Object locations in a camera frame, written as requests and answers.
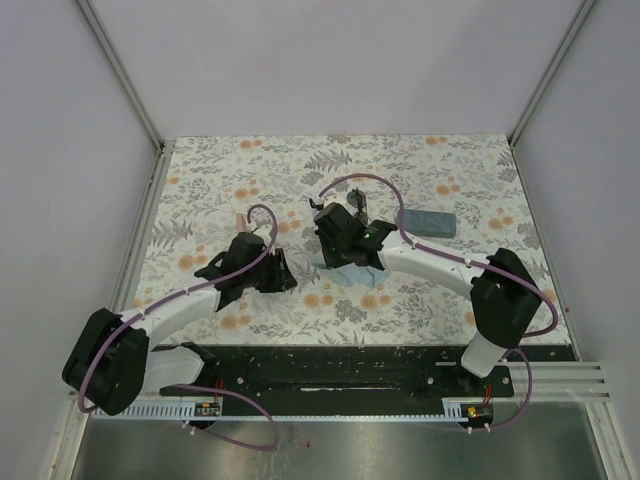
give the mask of white wall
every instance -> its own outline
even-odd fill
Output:
[[[640,458],[640,3],[600,2],[518,145],[579,345]]]
[[[580,0],[93,0],[161,134],[508,133]]]
[[[2,2],[0,65],[0,478],[33,480],[153,151],[71,1]]]

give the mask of gray eraser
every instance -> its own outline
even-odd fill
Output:
[[[453,213],[405,209],[404,228],[419,237],[453,238],[456,235],[456,216]]]

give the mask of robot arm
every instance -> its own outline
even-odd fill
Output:
[[[471,300],[478,332],[461,359],[462,366],[477,377],[489,375],[508,349],[516,348],[531,323],[540,298],[495,273],[470,264],[415,249],[397,231],[397,226],[374,220],[363,221],[361,208],[350,213],[341,203],[316,207],[316,234],[320,237],[325,263],[338,268],[349,263],[415,275],[442,285]],[[429,242],[420,240],[429,246]],[[518,256],[500,248],[495,255],[466,255],[432,244],[434,249],[488,262],[535,285]]]
[[[269,226],[253,233],[241,232],[229,250],[217,255],[195,276],[212,281],[236,272],[258,258],[266,248]],[[183,344],[153,351],[162,341],[189,323],[210,318],[215,312],[239,299],[246,288],[262,293],[284,292],[297,286],[287,267],[282,249],[268,254],[254,268],[220,283],[196,280],[185,286],[180,298],[156,306],[129,326],[107,350],[94,371],[87,398],[109,415],[126,409],[141,392],[154,392],[173,384],[195,382],[206,369],[196,345]],[[62,372],[63,380],[80,390],[89,366],[106,339],[140,310],[119,314],[101,309],[89,318]]]

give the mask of light blue fabric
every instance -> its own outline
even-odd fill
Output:
[[[327,268],[324,262],[317,260],[309,261],[313,267],[318,269],[321,275],[343,287],[362,283],[373,288],[376,285],[380,285],[389,276],[389,272],[386,270],[378,270],[373,267],[359,267],[354,263],[339,268]]]

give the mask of table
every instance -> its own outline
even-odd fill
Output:
[[[465,344],[475,332],[471,304],[428,281],[393,273],[376,288],[340,287],[310,263],[321,258],[305,195],[337,177],[374,173],[392,181],[407,207],[457,216],[458,233],[434,240],[464,252],[515,251],[538,286],[557,302],[531,213],[503,135],[330,135],[182,137],[175,144],[133,306],[184,288],[193,272],[225,250],[236,212],[255,203],[279,219],[298,287],[287,293],[245,292],[216,314],[170,338],[200,344]],[[388,187],[354,179],[338,190],[362,189],[369,217],[394,221]],[[268,217],[256,212],[258,224]],[[540,308],[531,328],[550,322]],[[568,344],[564,321],[525,343]]]

